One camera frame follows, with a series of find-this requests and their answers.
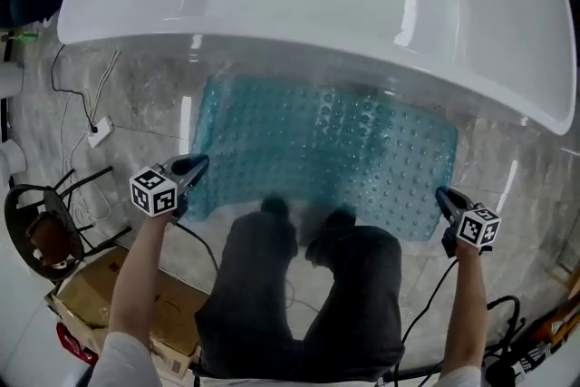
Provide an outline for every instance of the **blue bath mat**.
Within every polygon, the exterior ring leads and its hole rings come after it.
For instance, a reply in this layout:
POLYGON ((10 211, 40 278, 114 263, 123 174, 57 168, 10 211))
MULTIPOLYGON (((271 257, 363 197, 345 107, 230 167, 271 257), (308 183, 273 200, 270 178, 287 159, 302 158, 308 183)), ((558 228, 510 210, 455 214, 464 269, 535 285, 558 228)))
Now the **blue bath mat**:
POLYGON ((429 240, 448 186, 457 130, 379 92, 247 76, 210 78, 193 153, 209 155, 188 216, 276 193, 325 207, 347 205, 365 223, 429 240))

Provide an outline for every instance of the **black cable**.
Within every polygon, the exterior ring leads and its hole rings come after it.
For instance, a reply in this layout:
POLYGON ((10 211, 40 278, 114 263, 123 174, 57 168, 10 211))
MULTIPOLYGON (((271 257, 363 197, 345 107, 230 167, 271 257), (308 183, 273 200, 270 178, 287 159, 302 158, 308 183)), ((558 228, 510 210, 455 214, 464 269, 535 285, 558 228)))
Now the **black cable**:
POLYGON ((300 300, 299 298, 296 298, 296 287, 288 279, 286 279, 286 283, 288 285, 290 285, 290 289, 292 290, 292 296, 290 298, 286 298, 286 300, 288 300, 290 302, 289 305, 286 305, 286 310, 288 308, 290 308, 290 306, 292 306, 294 303, 298 303, 298 304, 304 305, 306 308, 310 308, 315 313, 320 313, 320 310, 318 308, 316 308, 315 306, 310 305, 308 302, 305 302, 304 300, 300 300))
POLYGON ((53 91, 55 91, 55 92, 74 93, 76 95, 81 96, 82 107, 84 108, 84 114, 86 115, 87 121, 89 122, 89 126, 91 127, 91 132, 94 134, 97 132, 97 128, 94 126, 94 124, 92 124, 91 117, 89 116, 89 111, 87 110, 87 102, 84 99, 84 94, 82 92, 73 91, 71 89, 56 89, 56 87, 54 87, 54 66, 56 65, 56 61, 58 60, 58 57, 61 55, 61 52, 63 51, 65 46, 66 45, 63 44, 63 46, 59 49, 58 53, 54 57, 53 64, 51 65, 51 86, 53 87, 53 91))
MULTIPOLYGON (((431 294, 431 297, 429 299, 429 302, 427 302, 427 305, 425 306, 425 308, 423 308, 423 311, 421 311, 419 313, 419 315, 413 320, 413 322, 411 323, 411 325, 409 326, 409 328, 405 332, 405 335, 402 337, 402 343, 405 343, 405 341, 407 340, 407 337, 409 337, 409 333, 411 332, 411 329, 413 328, 413 326, 429 311, 429 309, 431 307, 431 303, 435 299, 435 295, 437 294, 437 292, 439 292, 439 289, 441 288, 441 286, 443 285, 443 282, 445 281, 445 279, 447 278, 447 276, 451 272, 451 269, 453 269, 453 267, 457 263, 458 263, 458 260, 456 259, 453 263, 451 263, 449 265, 449 267, 447 268, 447 271, 445 271, 445 273, 443 274, 443 277, 437 283, 437 286, 435 287, 435 290, 431 294)), ((399 363, 397 363, 395 365, 395 371, 394 371, 394 374, 393 374, 393 378, 394 378, 394 382, 395 382, 395 387, 399 387, 399 366, 400 365, 401 365, 401 362, 399 362, 399 363)))
POLYGON ((519 299, 513 295, 506 295, 498 298, 498 300, 494 300, 491 303, 488 303, 488 311, 494 309, 499 304, 504 302, 514 302, 514 313, 512 314, 511 318, 509 319, 507 332, 504 338, 499 342, 501 350, 501 356, 505 356, 509 351, 509 345, 511 344, 514 335, 516 334, 516 324, 519 319, 519 308, 520 303, 519 299))
POLYGON ((422 387, 423 385, 425 385, 427 383, 427 381, 431 378, 431 376, 437 372, 437 370, 441 367, 441 365, 443 364, 443 361, 437 363, 437 366, 435 366, 431 372, 429 374, 427 374, 427 377, 425 379, 423 379, 423 382, 421 382, 418 387, 422 387))
POLYGON ((519 334, 519 332, 520 332, 520 331, 521 331, 521 330, 522 330, 524 327, 526 327, 526 322, 527 322, 527 321, 526 321, 526 318, 521 318, 521 319, 519 320, 519 326, 516 328, 516 330, 514 331, 514 334, 513 334, 513 336, 514 336, 514 337, 516 337, 516 335, 518 335, 518 334, 519 334))
POLYGON ((179 227, 180 229, 183 229, 185 232, 187 232, 188 234, 190 234, 191 236, 193 236, 194 238, 196 238, 199 242, 201 242, 201 244, 208 251, 209 257, 211 258, 211 261, 214 264, 214 268, 216 268, 216 273, 217 273, 219 271, 218 262, 216 261, 216 258, 214 257, 214 252, 211 251, 211 247, 208 245, 208 242, 206 242, 204 239, 202 239, 200 236, 198 236, 191 229, 189 229, 188 227, 185 227, 185 226, 181 225, 180 223, 175 223, 175 226, 179 227))

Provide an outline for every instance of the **chair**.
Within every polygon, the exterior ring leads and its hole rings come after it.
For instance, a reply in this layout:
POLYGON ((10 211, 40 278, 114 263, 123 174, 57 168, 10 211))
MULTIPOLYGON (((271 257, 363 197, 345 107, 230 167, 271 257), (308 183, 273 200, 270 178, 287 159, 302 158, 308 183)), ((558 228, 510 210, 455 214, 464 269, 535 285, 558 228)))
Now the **chair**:
POLYGON ((112 166, 102 169, 101 171, 89 176, 88 178, 81 179, 78 182, 72 184, 69 188, 65 189, 62 193, 58 193, 57 189, 74 173, 74 169, 71 169, 66 175, 58 181, 54 187, 46 186, 35 186, 32 184, 19 184, 10 189, 6 200, 5 200, 5 220, 6 226, 8 228, 8 234, 18 251, 18 254, 22 257, 25 263, 31 267, 37 274, 46 279, 54 282, 63 281, 68 276, 70 276, 76 267, 84 260, 87 256, 96 255, 102 250, 114 247, 115 241, 125 234, 131 231, 130 227, 124 228, 121 232, 115 236, 104 240, 98 246, 93 246, 86 237, 82 234, 93 227, 93 225, 77 227, 74 224, 73 217, 69 211, 71 207, 71 198, 73 192, 99 178, 100 176, 112 171, 112 166), (43 192, 43 200, 33 203, 32 205, 26 205, 24 207, 18 207, 18 199, 25 192, 36 190, 43 192), (68 204, 64 204, 64 199, 68 196, 68 204), (44 266, 42 262, 34 256, 34 251, 36 247, 33 245, 29 230, 33 225, 35 220, 42 214, 39 207, 44 205, 46 212, 51 213, 55 218, 57 218, 65 229, 65 232, 70 241, 71 257, 67 259, 65 266, 61 268, 56 268, 53 266, 44 266), (82 245, 84 241, 89 246, 89 251, 85 252, 82 245))

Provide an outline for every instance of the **cardboard box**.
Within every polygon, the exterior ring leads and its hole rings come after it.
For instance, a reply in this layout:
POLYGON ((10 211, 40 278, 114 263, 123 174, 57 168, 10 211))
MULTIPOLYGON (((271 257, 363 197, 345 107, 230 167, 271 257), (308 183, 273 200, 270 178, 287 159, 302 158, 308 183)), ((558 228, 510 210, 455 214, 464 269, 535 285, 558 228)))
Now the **cardboard box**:
MULTIPOLYGON (((127 251, 114 248, 79 271, 53 297, 63 323, 82 345, 101 354, 109 325, 112 291, 127 251)), ((182 378, 198 345, 194 314, 208 295, 159 271, 155 320, 150 332, 156 367, 182 378)))

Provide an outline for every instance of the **knee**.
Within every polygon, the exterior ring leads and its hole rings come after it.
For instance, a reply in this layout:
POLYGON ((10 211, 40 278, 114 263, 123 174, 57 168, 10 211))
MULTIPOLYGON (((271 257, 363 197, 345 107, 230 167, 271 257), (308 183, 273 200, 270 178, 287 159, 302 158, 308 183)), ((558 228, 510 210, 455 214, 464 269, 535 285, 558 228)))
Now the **knee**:
POLYGON ((285 219, 270 213, 255 211, 237 218, 230 231, 231 240, 245 241, 254 247, 280 244, 291 246, 297 253, 295 228, 285 219))
POLYGON ((401 244, 399 240, 380 229, 379 227, 364 227, 361 231, 361 247, 364 247, 366 256, 381 262, 393 260, 401 261, 401 244))

